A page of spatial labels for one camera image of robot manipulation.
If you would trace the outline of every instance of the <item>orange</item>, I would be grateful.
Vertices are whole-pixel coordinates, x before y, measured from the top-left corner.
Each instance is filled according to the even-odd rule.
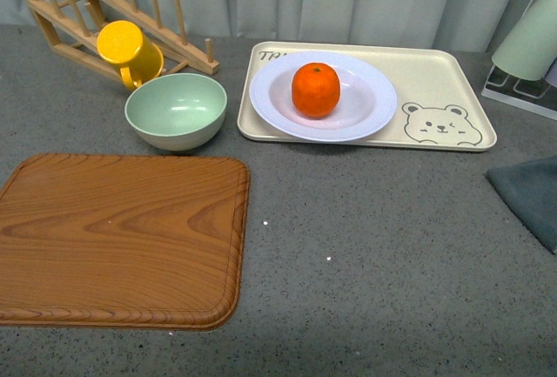
[[[292,102],[309,118],[331,114],[340,100],[340,81],[329,65],[312,62],[300,67],[292,80]]]

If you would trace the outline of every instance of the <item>gray cloth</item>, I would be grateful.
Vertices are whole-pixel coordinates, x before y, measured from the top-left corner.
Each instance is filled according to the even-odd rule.
[[[487,179],[541,244],[557,253],[557,156],[492,168]]]

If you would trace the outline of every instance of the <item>yellow mug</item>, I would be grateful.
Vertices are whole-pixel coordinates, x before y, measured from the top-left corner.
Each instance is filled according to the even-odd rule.
[[[97,37],[97,51],[132,91],[163,70],[163,53],[141,29],[126,20],[103,27]]]

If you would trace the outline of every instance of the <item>wood grain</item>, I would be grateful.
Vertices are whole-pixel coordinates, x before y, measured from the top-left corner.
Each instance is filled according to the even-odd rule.
[[[42,154],[0,191],[0,324],[222,325],[250,174],[231,158]]]

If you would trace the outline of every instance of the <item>gray speckled surface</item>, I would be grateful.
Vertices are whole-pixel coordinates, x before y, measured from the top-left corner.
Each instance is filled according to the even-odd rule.
[[[230,105],[186,153],[252,172],[232,318],[206,333],[0,327],[0,375],[556,375],[557,258],[484,174],[554,155],[557,122],[480,97],[499,137],[483,153],[254,142],[236,118],[256,42],[214,39]],[[488,56],[455,56],[480,95]],[[126,124],[123,86],[37,28],[0,26],[0,57],[2,184],[39,152],[165,154]]]

